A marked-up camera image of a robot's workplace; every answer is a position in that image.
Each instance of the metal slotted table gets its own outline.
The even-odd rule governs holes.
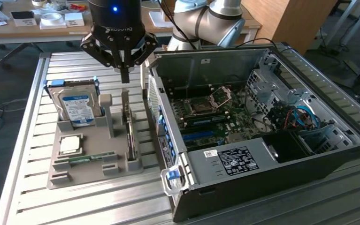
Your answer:
[[[286,57],[360,123],[360,105],[292,51]],[[144,172],[55,190],[45,188],[57,113],[41,89],[44,79],[99,77],[101,93],[113,97],[112,112],[121,108],[121,88],[129,90],[136,113]],[[294,88],[300,83],[282,76]],[[84,52],[41,55],[0,198],[0,225],[171,225],[171,205],[163,192],[160,169],[141,98],[140,68],[129,84]],[[326,179],[256,199],[180,224],[360,224],[360,158]]]

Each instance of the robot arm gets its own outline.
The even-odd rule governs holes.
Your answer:
[[[105,66],[120,71],[123,83],[157,47],[156,36],[144,30],[140,0],[89,0],[93,26],[81,41],[81,49]],[[140,41],[144,44],[132,54]]]
[[[175,23],[196,48],[200,48],[200,39],[220,47],[232,46],[245,23],[241,15],[240,0],[215,0],[209,6],[207,0],[177,0],[175,3]],[[192,49],[187,38],[173,28],[167,49]]]

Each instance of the motherboard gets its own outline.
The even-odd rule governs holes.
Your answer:
[[[188,151],[236,143],[266,132],[256,127],[240,101],[241,90],[220,86],[209,95],[171,99]]]

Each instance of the blue hard drive label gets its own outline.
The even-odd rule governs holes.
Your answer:
[[[88,106],[89,96],[63,97],[64,107],[75,127],[87,126],[95,119],[92,108]]]
[[[229,176],[259,169],[245,146],[219,152],[219,157]]]

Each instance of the hard drive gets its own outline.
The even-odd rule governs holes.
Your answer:
[[[61,121],[69,120],[73,127],[95,124],[95,117],[103,115],[96,77],[84,81],[45,81],[44,89],[55,103]]]

